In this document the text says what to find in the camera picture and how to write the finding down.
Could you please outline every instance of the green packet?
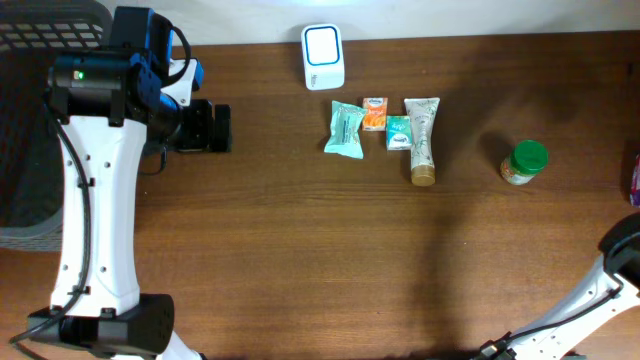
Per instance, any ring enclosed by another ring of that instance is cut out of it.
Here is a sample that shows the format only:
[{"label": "green packet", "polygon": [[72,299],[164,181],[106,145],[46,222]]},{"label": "green packet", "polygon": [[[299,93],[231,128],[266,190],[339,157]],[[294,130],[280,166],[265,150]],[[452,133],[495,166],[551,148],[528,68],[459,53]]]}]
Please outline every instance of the green packet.
[{"label": "green packet", "polygon": [[387,116],[387,150],[411,150],[411,120],[408,116]]},{"label": "green packet", "polygon": [[337,101],[331,102],[331,138],[325,153],[340,154],[356,159],[364,157],[358,129],[367,110]]}]

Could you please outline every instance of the white tube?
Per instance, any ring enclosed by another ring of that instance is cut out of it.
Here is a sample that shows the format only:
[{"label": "white tube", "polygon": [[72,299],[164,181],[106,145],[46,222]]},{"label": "white tube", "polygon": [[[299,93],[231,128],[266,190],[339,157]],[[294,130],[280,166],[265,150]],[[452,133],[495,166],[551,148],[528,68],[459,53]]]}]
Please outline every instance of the white tube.
[{"label": "white tube", "polygon": [[411,118],[411,182],[430,186],[436,182],[436,170],[431,154],[431,131],[436,119],[440,98],[405,99],[407,115]]}]

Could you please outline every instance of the small carton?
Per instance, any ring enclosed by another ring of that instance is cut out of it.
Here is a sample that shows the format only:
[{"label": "small carton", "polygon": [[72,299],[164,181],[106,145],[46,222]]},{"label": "small carton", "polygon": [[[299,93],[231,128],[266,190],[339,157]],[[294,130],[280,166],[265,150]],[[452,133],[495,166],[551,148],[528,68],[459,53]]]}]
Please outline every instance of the small carton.
[{"label": "small carton", "polygon": [[387,98],[365,98],[362,107],[367,110],[362,120],[362,130],[384,131],[387,125]]},{"label": "small carton", "polygon": [[411,121],[408,116],[387,116],[387,150],[411,150]]}]

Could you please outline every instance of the purple object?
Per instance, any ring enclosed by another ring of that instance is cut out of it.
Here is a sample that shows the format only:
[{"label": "purple object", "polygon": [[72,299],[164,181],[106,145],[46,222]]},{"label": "purple object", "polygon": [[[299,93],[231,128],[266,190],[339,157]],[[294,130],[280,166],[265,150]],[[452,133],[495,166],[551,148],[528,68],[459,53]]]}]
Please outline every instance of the purple object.
[{"label": "purple object", "polygon": [[636,156],[636,166],[631,179],[631,205],[640,207],[640,155]]}]

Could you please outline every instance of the spice jar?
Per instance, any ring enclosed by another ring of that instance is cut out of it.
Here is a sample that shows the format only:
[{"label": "spice jar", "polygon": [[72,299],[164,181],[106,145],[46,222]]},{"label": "spice jar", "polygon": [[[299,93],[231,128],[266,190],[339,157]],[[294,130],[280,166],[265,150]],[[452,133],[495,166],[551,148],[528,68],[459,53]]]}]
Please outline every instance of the spice jar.
[{"label": "spice jar", "polygon": [[523,185],[533,179],[549,162],[549,153],[537,141],[525,140],[516,146],[500,165],[500,174],[512,185]]}]

